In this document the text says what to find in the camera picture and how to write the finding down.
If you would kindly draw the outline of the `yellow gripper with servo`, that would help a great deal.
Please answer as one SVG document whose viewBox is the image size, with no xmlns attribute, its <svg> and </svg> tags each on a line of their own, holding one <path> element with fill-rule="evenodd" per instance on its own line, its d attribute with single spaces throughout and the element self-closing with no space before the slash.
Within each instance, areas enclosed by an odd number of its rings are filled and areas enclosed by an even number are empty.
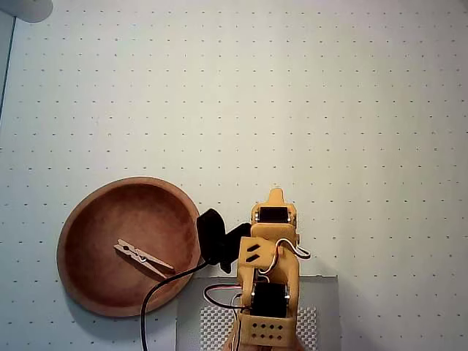
<svg viewBox="0 0 468 351">
<path fill-rule="evenodd" d="M 251 237 L 272 242 L 286 238 L 296 245 L 297 211 L 292 203 L 285 202 L 283 189 L 273 188 L 266 203 L 258 203 L 252 209 Z"/>
</svg>

